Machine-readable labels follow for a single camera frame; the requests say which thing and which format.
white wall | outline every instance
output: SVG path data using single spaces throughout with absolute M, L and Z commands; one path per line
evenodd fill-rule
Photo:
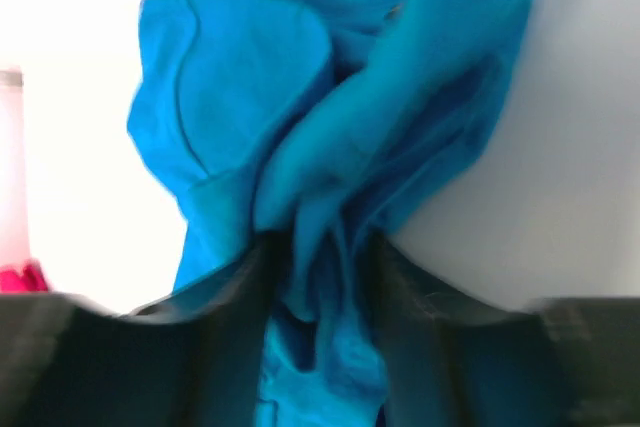
M 487 155 L 398 242 L 505 306 L 640 294 L 640 0 L 538 0 Z

blue fabric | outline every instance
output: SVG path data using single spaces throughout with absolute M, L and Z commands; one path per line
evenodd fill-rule
M 259 425 L 375 424 L 386 377 L 354 259 L 481 154 L 530 3 L 144 0 L 128 129 L 188 220 L 175 288 L 256 231 L 294 234 Z

blurry object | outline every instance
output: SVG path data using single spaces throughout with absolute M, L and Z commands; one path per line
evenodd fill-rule
M 49 286 L 37 260 L 28 260 L 18 269 L 9 265 L 0 268 L 0 294 L 48 292 Z
M 22 72 L 0 70 L 0 265 L 29 257 Z

fabric fold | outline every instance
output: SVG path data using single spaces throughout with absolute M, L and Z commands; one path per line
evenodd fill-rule
M 129 131 L 189 223 L 176 288 L 255 232 L 293 232 L 263 360 L 269 415 L 258 419 L 271 420 L 260 425 L 375 424 L 387 386 L 358 254 L 373 229 L 399 228 L 482 153 L 530 6 L 143 3 Z

